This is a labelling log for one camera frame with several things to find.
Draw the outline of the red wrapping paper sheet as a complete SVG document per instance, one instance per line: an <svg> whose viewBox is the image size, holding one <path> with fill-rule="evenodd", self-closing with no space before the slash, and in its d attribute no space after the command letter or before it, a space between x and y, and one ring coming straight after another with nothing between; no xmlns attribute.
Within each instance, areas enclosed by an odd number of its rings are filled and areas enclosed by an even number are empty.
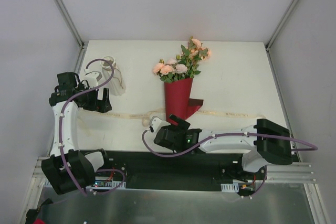
<svg viewBox="0 0 336 224"><path fill-rule="evenodd" d="M169 123L176 124L169 118L171 114L187 120L203 106L204 100L190 98L192 84L193 78L164 83L165 114Z"/></svg>

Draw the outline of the white ribbed ceramic vase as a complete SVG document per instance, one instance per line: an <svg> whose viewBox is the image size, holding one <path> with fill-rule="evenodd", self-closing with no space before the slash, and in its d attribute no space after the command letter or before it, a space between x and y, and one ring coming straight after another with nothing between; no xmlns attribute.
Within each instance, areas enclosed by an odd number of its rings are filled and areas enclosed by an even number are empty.
<svg viewBox="0 0 336 224"><path fill-rule="evenodd" d="M125 81L115 59L112 56L105 56L103 59L105 61L101 62L101 70L106 80L111 76L113 70L112 79L107 84L110 93L115 96L123 95L126 91Z"/></svg>

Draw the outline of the cream printed ribbon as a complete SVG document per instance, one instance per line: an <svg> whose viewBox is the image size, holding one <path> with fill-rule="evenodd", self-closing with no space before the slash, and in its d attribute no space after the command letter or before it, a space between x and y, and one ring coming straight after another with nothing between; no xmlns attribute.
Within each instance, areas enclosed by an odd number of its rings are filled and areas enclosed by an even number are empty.
<svg viewBox="0 0 336 224"><path fill-rule="evenodd" d="M89 112L81 109L78 114L76 129L85 137L114 137L123 134L136 134L149 127L153 116L165 120L163 108L154 109L140 114L121 112ZM187 121L191 127L206 129L232 129L243 126L257 119L265 119L263 114L237 113L227 111L199 110Z"/></svg>

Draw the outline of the pink rose stem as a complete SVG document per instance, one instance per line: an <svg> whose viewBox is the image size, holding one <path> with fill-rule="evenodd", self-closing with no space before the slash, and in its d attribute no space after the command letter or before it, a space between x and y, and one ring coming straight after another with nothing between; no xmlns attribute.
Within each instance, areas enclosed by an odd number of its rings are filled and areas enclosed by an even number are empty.
<svg viewBox="0 0 336 224"><path fill-rule="evenodd" d="M211 57L211 50L203 43L191 36L187 45L181 45L181 54L176 55L175 75L178 80L190 79L199 75L200 64Z"/></svg>
<svg viewBox="0 0 336 224"><path fill-rule="evenodd" d="M154 75L165 83L173 83L194 77L194 72L190 64L184 60L170 59L167 62L160 60L153 69Z"/></svg>

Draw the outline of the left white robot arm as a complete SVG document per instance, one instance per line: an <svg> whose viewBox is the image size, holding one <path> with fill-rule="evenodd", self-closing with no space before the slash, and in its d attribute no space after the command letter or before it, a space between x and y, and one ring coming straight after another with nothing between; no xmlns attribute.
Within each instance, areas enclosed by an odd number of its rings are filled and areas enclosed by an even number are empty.
<svg viewBox="0 0 336 224"><path fill-rule="evenodd" d="M105 150L97 149L82 153L77 137L77 119L80 109L106 113L111 111L109 89L103 89L98 99L98 82L102 74L87 70L81 80L74 72L57 76L58 85L49 98L55 121L53 146L50 157L42 161L41 168L58 195L91 186L96 173L106 176L111 164Z"/></svg>

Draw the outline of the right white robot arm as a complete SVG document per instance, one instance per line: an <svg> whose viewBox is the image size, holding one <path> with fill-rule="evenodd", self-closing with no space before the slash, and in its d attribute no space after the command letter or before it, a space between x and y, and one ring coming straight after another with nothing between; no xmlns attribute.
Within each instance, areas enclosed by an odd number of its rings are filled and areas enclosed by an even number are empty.
<svg viewBox="0 0 336 224"><path fill-rule="evenodd" d="M267 165L292 164L289 130L268 119L257 119L251 126L233 132L191 129L190 124L173 116L173 124L154 116L150 130L156 136L153 142L173 151L174 156L186 153L208 154L217 151L242 152L236 173L242 179L250 178Z"/></svg>

